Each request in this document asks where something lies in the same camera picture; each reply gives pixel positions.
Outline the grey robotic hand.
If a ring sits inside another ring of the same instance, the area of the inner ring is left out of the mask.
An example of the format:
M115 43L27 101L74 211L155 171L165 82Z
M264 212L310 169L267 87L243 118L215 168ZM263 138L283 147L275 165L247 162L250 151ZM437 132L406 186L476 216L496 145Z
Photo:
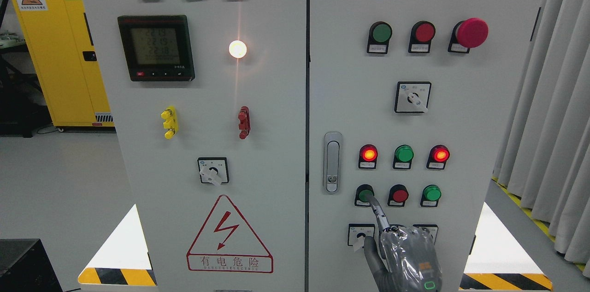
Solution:
M442 273L434 239L424 228L390 225L372 193L363 196L375 214L379 238L366 236L363 251L380 292L440 292Z

